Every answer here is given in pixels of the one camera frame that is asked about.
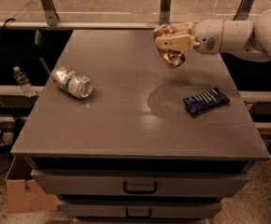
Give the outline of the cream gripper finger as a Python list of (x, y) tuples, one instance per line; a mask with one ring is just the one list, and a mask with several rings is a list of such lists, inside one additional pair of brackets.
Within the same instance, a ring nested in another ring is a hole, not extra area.
[(177, 23), (173, 25), (174, 27), (174, 34), (186, 34), (192, 35), (194, 32), (194, 23), (193, 22), (184, 22), (184, 23)]
[(192, 35), (162, 35), (155, 38), (158, 49), (187, 52), (201, 43)]

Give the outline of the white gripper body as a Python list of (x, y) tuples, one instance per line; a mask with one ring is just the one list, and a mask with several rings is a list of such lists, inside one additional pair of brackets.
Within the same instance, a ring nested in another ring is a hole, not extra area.
[(222, 20), (204, 20), (195, 25), (194, 50), (202, 54), (217, 54), (221, 48)]

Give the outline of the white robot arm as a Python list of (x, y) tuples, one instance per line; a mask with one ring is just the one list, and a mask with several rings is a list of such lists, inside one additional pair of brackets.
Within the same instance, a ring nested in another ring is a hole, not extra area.
[(203, 20), (162, 24), (153, 30), (159, 51), (229, 53), (251, 62), (271, 61), (271, 9), (256, 21)]

